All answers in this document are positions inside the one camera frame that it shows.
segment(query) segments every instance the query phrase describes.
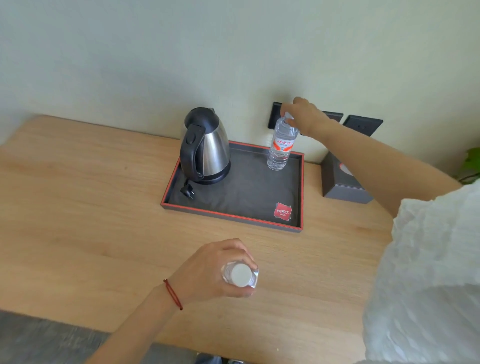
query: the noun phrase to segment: bottle cap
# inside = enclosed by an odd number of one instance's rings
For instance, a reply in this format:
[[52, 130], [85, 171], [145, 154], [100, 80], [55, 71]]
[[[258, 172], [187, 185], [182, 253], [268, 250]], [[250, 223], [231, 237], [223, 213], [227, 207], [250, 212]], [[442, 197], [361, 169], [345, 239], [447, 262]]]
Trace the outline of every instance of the bottle cap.
[[246, 287], [252, 280], [252, 270], [246, 264], [236, 264], [232, 269], [231, 280], [237, 287]]

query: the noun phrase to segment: black tray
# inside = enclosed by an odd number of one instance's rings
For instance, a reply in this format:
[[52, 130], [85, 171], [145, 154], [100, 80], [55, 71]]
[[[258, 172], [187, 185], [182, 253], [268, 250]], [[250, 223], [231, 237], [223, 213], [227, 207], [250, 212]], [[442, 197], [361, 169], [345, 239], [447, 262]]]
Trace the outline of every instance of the black tray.
[[189, 182], [195, 192], [193, 199], [180, 192], [186, 178], [179, 158], [163, 195], [162, 207], [302, 231], [303, 153], [291, 152], [287, 165], [275, 171], [267, 166], [268, 150], [265, 146], [230, 141], [230, 172], [211, 185]]

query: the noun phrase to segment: tissue box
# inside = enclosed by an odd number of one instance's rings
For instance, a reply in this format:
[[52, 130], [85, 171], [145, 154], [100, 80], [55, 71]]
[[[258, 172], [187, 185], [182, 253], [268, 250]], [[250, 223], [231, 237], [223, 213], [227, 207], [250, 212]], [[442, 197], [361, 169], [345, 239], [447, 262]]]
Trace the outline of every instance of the tissue box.
[[323, 196], [337, 200], [366, 204], [373, 197], [332, 153], [328, 152], [322, 161]]

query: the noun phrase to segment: right hand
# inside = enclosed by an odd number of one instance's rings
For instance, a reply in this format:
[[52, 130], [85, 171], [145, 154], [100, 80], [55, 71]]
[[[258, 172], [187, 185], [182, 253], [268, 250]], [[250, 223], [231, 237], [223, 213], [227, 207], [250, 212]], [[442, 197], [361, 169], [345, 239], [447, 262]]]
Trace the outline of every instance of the right hand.
[[287, 123], [294, 128], [298, 128], [303, 135], [312, 138], [317, 129], [322, 132], [322, 129], [331, 125], [333, 121], [321, 110], [318, 110], [314, 104], [298, 96], [293, 99], [293, 104], [282, 104], [280, 115], [284, 116], [286, 111], [294, 118], [294, 120], [287, 119]]

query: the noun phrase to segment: left hand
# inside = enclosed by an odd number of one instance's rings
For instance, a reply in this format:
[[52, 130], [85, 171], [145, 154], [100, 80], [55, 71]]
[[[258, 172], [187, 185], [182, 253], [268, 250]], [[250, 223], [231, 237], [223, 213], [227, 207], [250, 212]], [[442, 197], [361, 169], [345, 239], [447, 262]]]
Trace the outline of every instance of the left hand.
[[223, 280], [222, 267], [236, 260], [242, 260], [251, 269], [258, 268], [240, 239], [205, 244], [173, 273], [168, 282], [182, 305], [221, 296], [250, 297], [255, 288], [240, 288]]

